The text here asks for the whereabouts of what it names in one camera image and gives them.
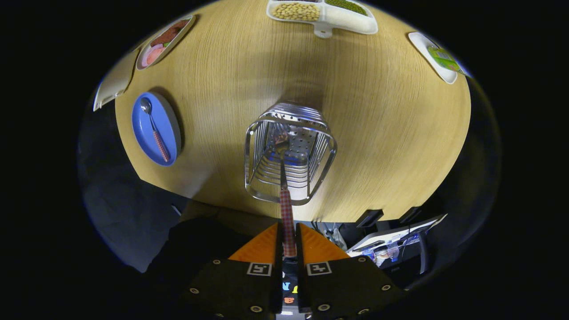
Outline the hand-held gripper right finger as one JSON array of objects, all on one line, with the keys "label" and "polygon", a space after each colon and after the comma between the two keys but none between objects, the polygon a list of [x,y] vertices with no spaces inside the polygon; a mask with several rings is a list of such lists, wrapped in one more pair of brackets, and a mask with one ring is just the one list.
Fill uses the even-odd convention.
[{"label": "hand-held gripper right finger", "polygon": [[403,296],[368,256],[351,257],[301,223],[296,245],[297,307],[312,320],[363,320]]}]

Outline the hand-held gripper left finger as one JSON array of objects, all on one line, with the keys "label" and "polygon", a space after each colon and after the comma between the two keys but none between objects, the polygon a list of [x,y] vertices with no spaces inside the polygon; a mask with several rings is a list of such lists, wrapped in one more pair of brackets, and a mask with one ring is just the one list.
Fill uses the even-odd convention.
[{"label": "hand-held gripper left finger", "polygon": [[227,259],[203,265],[182,302],[206,320],[274,320],[282,312],[283,227],[275,223]]}]

